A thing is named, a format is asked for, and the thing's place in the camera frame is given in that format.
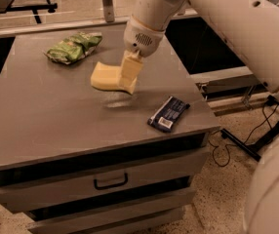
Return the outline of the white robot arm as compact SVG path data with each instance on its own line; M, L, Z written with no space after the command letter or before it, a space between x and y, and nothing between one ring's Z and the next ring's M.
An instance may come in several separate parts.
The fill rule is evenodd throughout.
M137 0L124 33L143 57L158 48L173 14L188 3L279 101L279 7L267 0ZM252 178L243 234L279 234L279 136Z

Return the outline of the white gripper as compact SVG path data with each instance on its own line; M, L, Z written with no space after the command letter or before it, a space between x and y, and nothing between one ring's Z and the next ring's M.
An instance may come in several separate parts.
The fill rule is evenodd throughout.
M142 59L154 54L164 37L163 24L154 20L142 22L131 16L124 31L124 44L127 51L121 62L120 85L131 85L142 70Z

